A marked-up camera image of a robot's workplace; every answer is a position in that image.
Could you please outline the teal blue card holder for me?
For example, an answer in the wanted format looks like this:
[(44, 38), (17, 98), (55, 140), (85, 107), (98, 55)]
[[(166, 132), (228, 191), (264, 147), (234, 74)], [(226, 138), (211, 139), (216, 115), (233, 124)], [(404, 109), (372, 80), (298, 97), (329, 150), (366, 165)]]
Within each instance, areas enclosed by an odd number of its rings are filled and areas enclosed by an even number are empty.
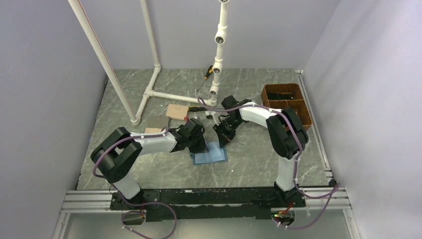
[(221, 148), (218, 141), (208, 142), (207, 147), (207, 152), (190, 154), (194, 165), (218, 163), (228, 160), (226, 148)]

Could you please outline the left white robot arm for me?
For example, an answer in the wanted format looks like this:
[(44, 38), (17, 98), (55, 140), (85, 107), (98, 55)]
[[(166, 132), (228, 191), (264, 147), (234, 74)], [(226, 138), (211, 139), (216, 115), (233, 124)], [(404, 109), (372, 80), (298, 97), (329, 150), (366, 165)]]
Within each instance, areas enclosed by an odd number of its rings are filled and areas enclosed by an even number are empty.
[(157, 152), (190, 153), (208, 150), (205, 127), (197, 119), (189, 119), (177, 128), (165, 128), (158, 133), (134, 133), (124, 127), (115, 129), (90, 155), (94, 163), (93, 175), (104, 178), (122, 195), (130, 209), (137, 209), (143, 202), (143, 191), (129, 174), (139, 156)]

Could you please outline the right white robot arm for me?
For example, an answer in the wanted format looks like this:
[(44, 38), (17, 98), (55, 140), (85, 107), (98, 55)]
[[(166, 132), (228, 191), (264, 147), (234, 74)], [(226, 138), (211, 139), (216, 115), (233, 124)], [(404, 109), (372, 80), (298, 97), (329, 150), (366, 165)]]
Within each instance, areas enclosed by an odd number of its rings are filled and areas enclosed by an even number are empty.
[(252, 100), (237, 101), (230, 95), (216, 111), (215, 130), (220, 147), (229, 144), (242, 123), (253, 122), (267, 129), (271, 145), (278, 155), (278, 175), (271, 199), (256, 199), (261, 206), (281, 207), (306, 205), (303, 195), (296, 188), (298, 161), (309, 136), (293, 108), (284, 110), (268, 108)]

